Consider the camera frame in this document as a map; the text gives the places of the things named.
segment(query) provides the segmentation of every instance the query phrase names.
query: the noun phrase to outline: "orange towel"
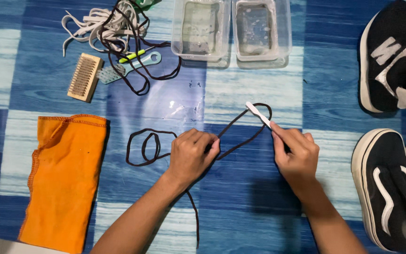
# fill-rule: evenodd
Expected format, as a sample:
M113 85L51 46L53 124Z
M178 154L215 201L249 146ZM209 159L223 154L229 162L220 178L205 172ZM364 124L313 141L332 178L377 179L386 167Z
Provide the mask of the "orange towel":
M98 116L38 118L38 149L27 180L31 200L20 241L82 252L105 137L106 119Z

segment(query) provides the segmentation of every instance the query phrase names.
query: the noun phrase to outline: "blue checkered tablecloth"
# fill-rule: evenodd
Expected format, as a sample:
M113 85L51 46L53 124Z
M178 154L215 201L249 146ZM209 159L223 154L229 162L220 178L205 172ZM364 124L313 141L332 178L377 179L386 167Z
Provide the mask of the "blue checkered tablecloth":
M107 55L73 41L64 58L62 43L68 34L60 20L65 10L81 18L91 8L111 9L115 1L0 0L0 238L16 240L25 216L38 116L87 113L110 120L85 241L88 253L168 166L169 158L141 168L127 165L132 132L149 127L179 134L195 127L217 134L251 101L270 105L273 120L283 127L313 134L321 148L317 178L327 195L368 251L383 253L364 233L350 159L357 140L371 129L392 128L406 141L406 110L374 118L360 109L357 99L358 39L388 2L291 0L294 47L285 68L240 68L231 47L225 68L184 64L177 78L152 80L151 91L142 97L122 81L99 83L88 104L66 96L77 58L82 52L104 60ZM147 39L171 39L173 6L173 0L162 0L146 12L151 19ZM154 75L170 73L177 57L170 48L157 51L162 62L149 69ZM143 85L136 74L129 80ZM222 137L222 150L252 136L259 126L253 116L242 118ZM170 149L172 138L161 135L162 152ZM132 149L134 162L142 162L138 141ZM184 197L170 208L149 253L317 253L300 203L276 169L267 129L217 161L190 192L199 209L200 249L195 250L195 214Z

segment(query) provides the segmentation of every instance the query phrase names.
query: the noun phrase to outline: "plastic container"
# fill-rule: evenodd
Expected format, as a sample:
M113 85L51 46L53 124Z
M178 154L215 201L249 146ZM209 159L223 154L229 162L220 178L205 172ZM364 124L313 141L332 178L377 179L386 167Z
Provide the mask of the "plastic container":
M289 0L232 0L231 6L240 61L268 61L291 53Z
M175 0L172 52L217 61L228 53L231 0Z

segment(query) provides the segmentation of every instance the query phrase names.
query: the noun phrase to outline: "toothbrush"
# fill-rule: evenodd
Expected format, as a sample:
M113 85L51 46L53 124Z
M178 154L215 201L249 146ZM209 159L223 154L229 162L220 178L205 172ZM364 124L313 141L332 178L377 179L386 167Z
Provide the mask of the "toothbrush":
M253 115L259 117L259 118L262 120L262 122L263 122L264 124L266 124L266 125L270 128L270 121L269 121L269 119L267 119L267 117L263 116L263 114L261 114L261 113L259 112L259 110L258 110L255 106L253 106L253 104L252 104L250 101L247 101L247 102L245 103L245 106L253 113Z

